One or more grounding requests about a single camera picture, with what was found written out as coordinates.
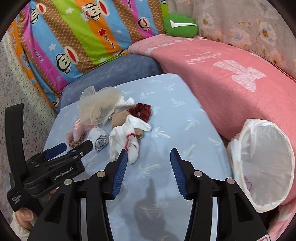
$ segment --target light blue sheet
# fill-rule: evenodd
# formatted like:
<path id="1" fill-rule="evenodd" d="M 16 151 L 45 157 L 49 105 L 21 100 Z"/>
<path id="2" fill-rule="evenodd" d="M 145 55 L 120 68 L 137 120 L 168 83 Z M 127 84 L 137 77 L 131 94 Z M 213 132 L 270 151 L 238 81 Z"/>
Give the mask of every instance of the light blue sheet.
<path id="1" fill-rule="evenodd" d="M 179 193 L 170 151 L 176 147 L 182 159 L 191 161 L 195 169 L 225 180 L 232 172 L 223 142 L 179 76 L 163 74 L 117 88 L 126 99 L 132 97 L 136 103 L 152 106 L 152 130 L 139 141 L 139 159 L 128 164 L 120 194 L 114 201 L 107 201 L 114 241 L 183 241 L 192 201 L 185 201 Z M 44 149 L 65 142 L 65 132 L 73 128 L 77 119 L 77 103 L 64 107 Z M 110 133 L 110 123 L 104 129 Z M 87 179 L 103 170 L 109 162 L 109 146 L 98 153 L 91 151 L 82 161 L 86 171 L 75 180 Z M 212 241 L 217 230 L 216 205 L 214 200 Z"/>

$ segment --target white plastic bag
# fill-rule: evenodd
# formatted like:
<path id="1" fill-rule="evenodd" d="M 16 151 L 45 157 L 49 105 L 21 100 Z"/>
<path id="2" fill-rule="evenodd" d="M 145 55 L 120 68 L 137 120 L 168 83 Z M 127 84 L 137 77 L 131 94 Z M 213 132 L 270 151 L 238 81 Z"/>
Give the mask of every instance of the white plastic bag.
<path id="1" fill-rule="evenodd" d="M 295 157 L 289 138 L 276 124 L 247 119 L 227 149 L 234 179 L 257 212 L 272 210 L 287 198 Z"/>

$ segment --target green pillow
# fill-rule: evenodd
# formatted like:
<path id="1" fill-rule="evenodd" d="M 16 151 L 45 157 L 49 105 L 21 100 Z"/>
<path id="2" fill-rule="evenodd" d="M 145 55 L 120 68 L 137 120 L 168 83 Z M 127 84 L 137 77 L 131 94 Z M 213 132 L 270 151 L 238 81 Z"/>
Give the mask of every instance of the green pillow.
<path id="1" fill-rule="evenodd" d="M 164 18 L 163 26 L 169 36 L 193 38 L 198 32 L 196 22 L 182 14 L 169 14 Z"/>

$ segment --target beige sock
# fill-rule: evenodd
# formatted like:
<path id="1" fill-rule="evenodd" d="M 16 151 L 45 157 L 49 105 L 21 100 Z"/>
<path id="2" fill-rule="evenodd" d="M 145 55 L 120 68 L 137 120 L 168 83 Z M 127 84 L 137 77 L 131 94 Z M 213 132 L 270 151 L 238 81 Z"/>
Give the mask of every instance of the beige sock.
<path id="1" fill-rule="evenodd" d="M 126 117 L 128 115 L 130 115 L 130 113 L 127 110 L 124 110 L 119 113 L 115 113 L 112 116 L 112 120 L 111 120 L 112 129 L 117 126 L 122 126 L 125 123 Z M 142 130 L 135 128 L 135 133 L 136 133 L 136 137 L 138 140 L 143 138 L 143 131 Z"/>

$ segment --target monkey face print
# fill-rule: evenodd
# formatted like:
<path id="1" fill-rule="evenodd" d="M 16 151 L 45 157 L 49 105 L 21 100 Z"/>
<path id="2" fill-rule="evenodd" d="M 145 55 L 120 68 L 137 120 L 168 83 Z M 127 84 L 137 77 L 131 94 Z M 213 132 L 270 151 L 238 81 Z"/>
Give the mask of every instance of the monkey face print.
<path id="1" fill-rule="evenodd" d="M 71 71 L 71 64 L 78 63 L 78 56 L 74 49 L 69 46 L 65 47 L 65 53 L 59 53 L 56 56 L 57 67 L 61 72 L 68 74 Z"/>
<path id="2" fill-rule="evenodd" d="M 150 29 L 150 24 L 148 22 L 148 19 L 145 17 L 142 17 L 138 20 L 138 25 L 144 30 L 148 31 Z"/>
<path id="3" fill-rule="evenodd" d="M 39 15 L 43 15 L 46 12 L 46 7 L 43 3 L 36 4 L 36 8 L 31 9 L 31 24 L 37 22 Z"/>
<path id="4" fill-rule="evenodd" d="M 88 3 L 82 6 L 81 17 L 86 21 L 97 21 L 101 15 L 109 16 L 109 9 L 103 0 L 97 0 L 96 4 Z"/>

